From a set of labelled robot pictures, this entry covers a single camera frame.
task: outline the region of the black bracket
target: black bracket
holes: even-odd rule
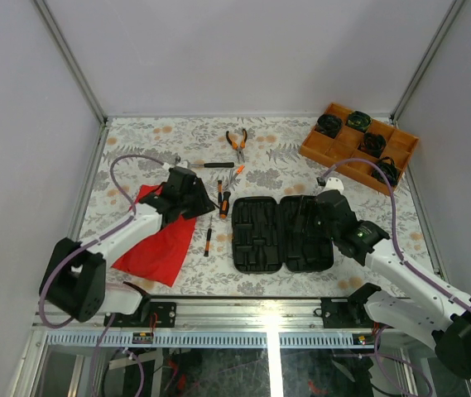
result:
[[[137,315],[140,310],[145,313],[144,316]],[[152,302],[151,296],[148,295],[148,301],[142,303],[134,314],[116,313],[112,326],[120,328],[150,328],[155,321],[156,328],[174,328],[176,323],[176,303]],[[104,319],[104,325],[108,325],[108,317]]]
[[[380,290],[379,286],[366,283],[348,298],[321,298],[321,313],[316,309],[315,316],[322,318],[324,328],[373,328],[364,304]]]

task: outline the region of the tool handle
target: tool handle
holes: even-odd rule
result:
[[[234,150],[237,150],[237,142],[233,142],[231,139],[229,139],[229,131],[226,131],[226,141],[228,141]]]
[[[233,168],[235,163],[205,163],[205,168]]]
[[[222,200],[222,204],[220,206],[220,217],[222,219],[226,219],[228,216],[228,211],[229,211],[229,196],[231,196],[231,193],[229,192],[224,192],[224,197]]]
[[[219,206],[222,204],[222,180],[218,180],[217,183],[219,184]]]
[[[204,256],[208,257],[209,256],[209,242],[211,241],[211,227],[208,229],[208,236],[206,237],[205,241],[205,251],[204,251]]]
[[[244,149],[246,147],[246,140],[248,139],[248,133],[246,128],[243,128],[243,141],[241,142],[241,147]]]

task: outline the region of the black mounting plate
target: black mounting plate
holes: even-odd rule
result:
[[[112,326],[120,328],[150,328],[151,319],[156,317],[156,328],[175,327],[175,302],[150,302],[149,304],[148,315],[143,322],[137,321],[137,316],[117,313]],[[108,319],[109,317],[104,318],[105,326],[108,325]]]
[[[363,307],[354,305],[347,298],[321,298],[321,314],[315,316],[324,320],[324,328],[373,328],[371,320]]]

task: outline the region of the red cloth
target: red cloth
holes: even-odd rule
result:
[[[157,186],[143,185],[136,203],[156,188]],[[138,242],[112,267],[172,287],[184,263],[195,224],[196,218],[186,221],[180,217],[155,235]]]

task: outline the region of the white wall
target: white wall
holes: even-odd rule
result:
[[[471,293],[471,2],[399,122],[421,138],[411,168],[450,281]]]
[[[397,104],[452,0],[48,0],[111,115],[371,113]]]
[[[0,396],[98,124],[29,0],[0,0]]]

